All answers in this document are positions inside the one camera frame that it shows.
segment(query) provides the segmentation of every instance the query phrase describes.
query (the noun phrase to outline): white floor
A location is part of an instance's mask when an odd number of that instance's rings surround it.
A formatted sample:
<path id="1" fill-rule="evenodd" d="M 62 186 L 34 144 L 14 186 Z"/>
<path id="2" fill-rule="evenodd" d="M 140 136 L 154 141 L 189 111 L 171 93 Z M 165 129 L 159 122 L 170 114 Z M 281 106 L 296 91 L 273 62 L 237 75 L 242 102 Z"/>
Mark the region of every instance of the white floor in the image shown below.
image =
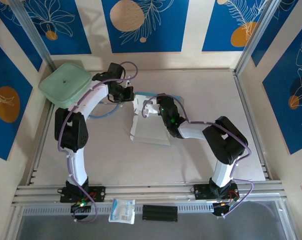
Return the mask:
<path id="1" fill-rule="evenodd" d="M 265 180 L 251 132 L 230 71 L 141 71 L 133 80 L 134 91 L 180 95 L 192 121 L 214 121 L 227 116 L 246 136 L 252 156 L 237 167 L 235 178 Z M 103 114 L 114 106 L 97 106 Z M 85 146 L 86 171 L 91 184 L 168 184 L 208 181 L 216 158 L 206 141 L 176 139 L 171 146 L 132 142 L 129 138 L 133 104 L 128 102 L 111 116 L 89 119 Z M 66 157 L 57 150 L 54 115 L 51 119 L 35 185 L 64 185 Z"/>

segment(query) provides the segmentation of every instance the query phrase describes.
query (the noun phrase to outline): blue cable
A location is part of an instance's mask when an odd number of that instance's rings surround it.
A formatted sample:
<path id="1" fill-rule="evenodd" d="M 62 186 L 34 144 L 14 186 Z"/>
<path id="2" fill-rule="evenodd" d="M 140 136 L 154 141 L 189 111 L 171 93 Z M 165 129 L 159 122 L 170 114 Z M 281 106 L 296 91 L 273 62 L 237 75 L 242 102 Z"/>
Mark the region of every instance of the blue cable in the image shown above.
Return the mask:
<path id="1" fill-rule="evenodd" d="M 108 112 L 107 114 L 104 114 L 102 116 L 94 116 L 94 115 L 89 115 L 90 118 L 93 118 L 93 119 L 103 119 L 111 114 L 113 114 L 118 108 L 119 108 L 119 104 L 116 104 L 115 108 L 113 110 L 111 110 L 110 112 Z"/>

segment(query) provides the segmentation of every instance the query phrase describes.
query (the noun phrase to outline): green square container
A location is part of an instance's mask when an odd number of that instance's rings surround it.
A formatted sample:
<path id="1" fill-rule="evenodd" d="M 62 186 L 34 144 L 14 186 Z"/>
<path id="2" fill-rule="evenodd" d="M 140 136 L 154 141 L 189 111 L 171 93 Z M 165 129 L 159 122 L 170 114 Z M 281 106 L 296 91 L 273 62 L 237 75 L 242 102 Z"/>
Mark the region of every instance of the green square container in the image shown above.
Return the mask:
<path id="1" fill-rule="evenodd" d="M 39 84 L 43 94 L 59 108 L 75 103 L 89 88 L 91 74 L 74 63 L 67 62 Z"/>

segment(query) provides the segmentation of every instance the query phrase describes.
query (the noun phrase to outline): cable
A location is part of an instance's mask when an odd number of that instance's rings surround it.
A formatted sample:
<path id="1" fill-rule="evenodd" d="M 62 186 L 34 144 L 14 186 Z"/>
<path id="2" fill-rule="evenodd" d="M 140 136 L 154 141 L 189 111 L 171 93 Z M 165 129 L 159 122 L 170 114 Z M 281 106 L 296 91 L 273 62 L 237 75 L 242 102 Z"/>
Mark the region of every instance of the cable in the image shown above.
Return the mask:
<path id="1" fill-rule="evenodd" d="M 103 118 L 106 118 L 107 116 L 113 114 L 119 107 L 120 107 L 120 104 L 116 104 L 115 108 L 113 108 L 113 110 L 111 110 L 107 114 L 104 114 L 104 115 L 101 115 L 101 116 L 89 115 L 89 117 L 92 118 L 92 119 L 103 119 Z"/>
<path id="2" fill-rule="evenodd" d="M 120 65 L 127 64 L 127 63 L 132 64 L 132 65 L 135 67 L 136 72 L 135 72 L 134 76 L 125 79 L 126 81 L 134 79 L 134 78 L 137 76 L 137 74 L 138 74 L 138 68 L 137 68 L 137 66 L 136 66 L 135 63 L 130 62 L 130 61 L 125 61 L 125 62 L 121 63 Z M 92 202 L 92 204 L 93 204 L 94 207 L 95 207 L 95 216 L 94 216 L 94 218 L 91 219 L 91 220 L 88 220 L 88 221 L 83 221 L 83 220 L 74 219 L 74 221 L 77 221 L 77 222 L 79 222 L 79 223 L 91 223 L 91 222 L 93 222 L 93 221 L 96 219 L 96 217 L 97 217 L 97 204 L 96 204 L 95 201 L 92 199 L 92 197 L 91 197 L 91 196 L 90 196 L 90 195 L 82 188 L 82 186 L 79 185 L 79 183 L 77 182 L 77 180 L 74 178 L 73 170 L 72 170 L 72 168 L 70 167 L 70 162 L 71 162 L 70 154 L 69 154 L 68 151 L 62 149 L 62 147 L 61 147 L 62 135 L 63 135 L 64 129 L 65 129 L 65 126 L 66 126 L 66 124 L 67 124 L 67 121 L 69 120 L 69 118 L 71 117 L 71 115 L 72 115 L 72 113 L 75 111 L 75 109 L 77 109 L 78 106 L 81 104 L 81 102 L 82 102 L 82 101 L 83 101 L 83 100 L 84 100 L 84 99 L 85 99 L 92 91 L 94 91 L 94 89 L 96 89 L 98 86 L 100 86 L 100 85 L 102 85 L 102 84 L 104 84 L 104 83 L 107 83 L 107 82 L 109 82 L 109 81 L 111 81 L 111 82 L 116 82 L 116 81 L 118 81 L 118 79 L 117 79 L 117 78 L 112 78 L 112 79 L 107 79 L 107 80 L 101 81 L 101 82 L 97 83 L 96 85 L 94 85 L 92 88 L 90 88 L 90 89 L 89 89 L 89 90 L 88 90 L 88 91 L 80 98 L 80 100 L 76 103 L 76 105 L 70 110 L 69 114 L 67 114 L 67 116 L 66 116 L 66 118 L 65 118 L 65 120 L 64 120 L 64 122 L 63 122 L 63 124 L 62 124 L 61 131 L 60 131 L 60 135 L 59 135 L 59 139 L 58 139 L 58 145 L 57 145 L 58 150 L 59 150 L 60 152 L 66 153 L 67 166 L 68 166 L 68 171 L 69 171 L 70 177 L 72 178 L 72 180 L 73 180 L 73 182 L 76 184 L 76 186 L 77 186 L 77 187 L 78 187 L 78 188 L 79 188 L 79 189 L 80 189 L 80 190 L 81 190 L 81 191 L 89 198 L 89 200 Z"/>
<path id="3" fill-rule="evenodd" d="M 197 121 L 192 121 L 192 122 L 190 122 L 189 121 L 189 118 L 187 117 L 187 114 L 186 114 L 186 111 L 185 111 L 185 108 L 184 108 L 184 106 L 183 106 L 183 104 L 176 98 L 176 97 L 174 97 L 174 96 L 172 96 L 172 95 L 168 95 L 168 94 L 158 94 L 158 95 L 155 95 L 155 96 L 153 96 L 153 97 L 151 97 L 149 100 L 147 100 L 146 102 L 144 102 L 144 104 L 143 104 L 143 107 L 142 107 L 142 117 L 144 117 L 144 118 L 146 118 L 146 116 L 144 115 L 144 110 L 145 110 L 145 106 L 152 100 L 152 99 L 154 99 L 154 98 L 156 98 L 156 97 L 160 97 L 160 96 L 169 96 L 169 97 L 171 97 L 171 98 L 173 98 L 174 100 L 176 100 L 179 104 L 180 104 L 180 106 L 181 106 L 181 108 L 182 108 L 182 110 L 183 110 L 183 113 L 184 113 L 184 117 L 185 117 L 185 119 L 189 122 L 189 123 L 191 123 L 191 124 L 203 124 L 203 125 L 213 125 L 213 126 L 215 126 L 215 127 L 217 127 L 217 128 L 219 128 L 219 129 L 221 129 L 222 131 L 224 131 L 225 133 L 227 133 L 228 135 L 230 135 L 231 137 L 233 137 L 237 142 L 239 142 L 247 151 L 248 151 L 248 153 L 247 153 L 247 155 L 245 155 L 245 156 L 242 156 L 242 157 L 240 157 L 239 159 L 237 159 L 237 160 L 235 160 L 234 161 L 234 165 L 233 165 L 233 168 L 232 168 L 232 170 L 231 170 L 231 173 L 230 173 L 230 178 L 232 179 L 232 180 L 234 180 L 234 181 L 239 181 L 239 182 L 248 182 L 248 183 L 250 183 L 251 184 L 251 189 L 249 190 L 249 192 L 239 201 L 239 203 L 237 204 L 237 205 L 235 205 L 229 212 L 227 212 L 225 215 L 223 215 L 222 217 L 226 217 L 227 215 L 229 215 L 234 209 L 236 209 L 249 195 L 250 195 L 250 193 L 252 193 L 252 191 L 253 191 L 253 189 L 254 189 L 254 183 L 253 182 L 251 182 L 251 181 L 249 181 L 249 180 L 243 180 L 243 179 L 234 179 L 233 178 L 233 173 L 234 173 L 234 170 L 235 170 L 235 167 L 237 166 L 237 164 L 238 164 L 238 162 L 239 161 L 241 161 L 241 160 L 243 160 L 243 159 L 245 159 L 245 158 L 247 158 L 247 157 L 249 157 L 251 154 L 252 154 L 252 151 L 251 151 L 251 149 L 240 139 L 240 138 L 238 138 L 236 135 L 234 135 L 233 133 L 231 133 L 229 130 L 227 130 L 227 129 L 225 129 L 224 127 L 222 127 L 222 126 L 220 126 L 220 125 L 218 125 L 218 124 L 216 124 L 216 123 L 210 123 L 210 122 L 197 122 Z"/>

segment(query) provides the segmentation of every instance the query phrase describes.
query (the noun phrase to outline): small white package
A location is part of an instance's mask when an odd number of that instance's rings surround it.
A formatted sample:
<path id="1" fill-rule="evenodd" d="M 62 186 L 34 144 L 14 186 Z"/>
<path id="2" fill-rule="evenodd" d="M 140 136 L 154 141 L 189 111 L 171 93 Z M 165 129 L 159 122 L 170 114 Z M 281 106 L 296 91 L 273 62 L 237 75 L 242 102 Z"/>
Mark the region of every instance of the small white package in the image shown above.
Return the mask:
<path id="1" fill-rule="evenodd" d="M 109 222 L 134 224 L 135 200 L 113 199 Z"/>

